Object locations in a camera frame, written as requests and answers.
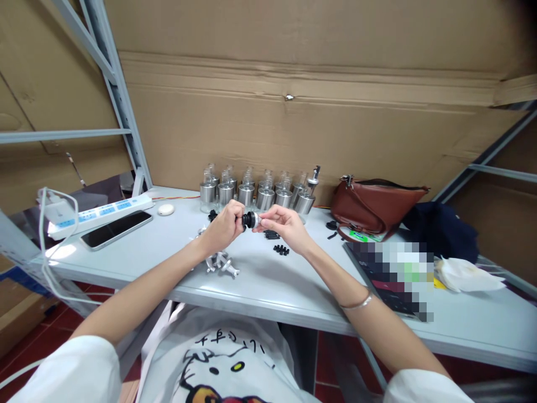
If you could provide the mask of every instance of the bracelet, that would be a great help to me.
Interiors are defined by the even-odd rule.
[[[351,306],[351,307],[344,307],[340,305],[340,308],[343,309],[344,311],[352,311],[355,309],[360,309],[360,308],[365,307],[367,304],[369,304],[372,299],[373,299],[373,294],[371,293],[371,290],[368,288],[368,296],[365,298],[363,302],[360,302],[359,304]]]

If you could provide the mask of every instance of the sleeve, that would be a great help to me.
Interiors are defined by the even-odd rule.
[[[403,369],[388,383],[384,403],[472,403],[447,376],[423,369]]]
[[[80,336],[48,356],[10,403],[117,402],[120,393],[114,346],[97,336]]]

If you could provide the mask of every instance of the tissue paper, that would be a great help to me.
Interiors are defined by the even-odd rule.
[[[442,258],[435,269],[440,281],[456,292],[494,291],[505,287],[504,278],[493,276],[464,259]]]

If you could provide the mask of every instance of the forearm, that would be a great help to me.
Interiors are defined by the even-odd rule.
[[[368,289],[343,270],[319,246],[304,255],[342,306],[355,306],[367,298]],[[447,371],[418,336],[380,299],[363,308],[345,311],[353,327],[376,356],[396,373],[415,368],[448,376]]]
[[[99,306],[78,326],[71,338],[95,335],[118,344],[207,256],[200,238],[193,240]]]

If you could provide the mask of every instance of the dark blue cloth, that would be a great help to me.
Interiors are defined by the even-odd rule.
[[[410,229],[411,241],[426,243],[427,251],[435,256],[477,261],[477,231],[460,220],[448,205],[418,203],[403,218],[403,224]]]

